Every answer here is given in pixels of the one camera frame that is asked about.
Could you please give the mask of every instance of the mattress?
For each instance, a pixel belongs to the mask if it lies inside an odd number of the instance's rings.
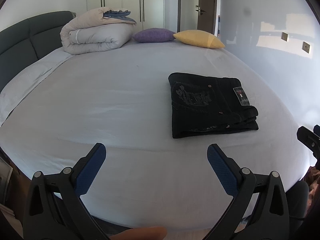
[[[173,139],[173,72],[238,78],[259,112],[259,130]],[[278,171],[288,190],[314,161],[297,129],[275,93],[226,50],[131,42],[62,63],[0,127],[0,146],[32,178],[73,166],[103,143],[105,163],[81,197],[92,215],[128,227],[192,231],[213,227],[231,201],[207,161],[210,144],[255,173]]]

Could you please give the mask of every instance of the blue gripper pad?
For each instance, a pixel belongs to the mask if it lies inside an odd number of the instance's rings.
[[[316,125],[314,128],[313,128],[313,132],[320,137],[320,126],[319,125]]]
[[[80,169],[75,171],[78,175],[75,177],[75,193],[77,197],[88,192],[94,178],[97,176],[104,160],[106,159],[107,151],[103,144],[96,144],[86,157],[81,158],[74,168]]]
[[[224,161],[227,157],[217,145],[210,145],[207,151],[208,161],[216,173],[225,192],[233,197],[238,194],[238,182],[234,173]]]

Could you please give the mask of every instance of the white pillowcase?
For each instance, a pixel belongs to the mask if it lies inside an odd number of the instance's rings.
[[[0,127],[16,106],[63,62],[72,57],[63,48],[26,67],[0,93]]]

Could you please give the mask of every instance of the purple pillow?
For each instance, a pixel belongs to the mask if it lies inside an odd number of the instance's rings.
[[[151,28],[136,33],[132,38],[137,42],[167,42],[175,39],[174,34],[167,29]]]

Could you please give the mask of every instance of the folded comforter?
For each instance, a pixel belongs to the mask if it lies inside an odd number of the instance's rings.
[[[128,11],[102,7],[90,10],[67,23],[60,36],[65,52],[79,55],[117,49],[133,34],[136,22]]]

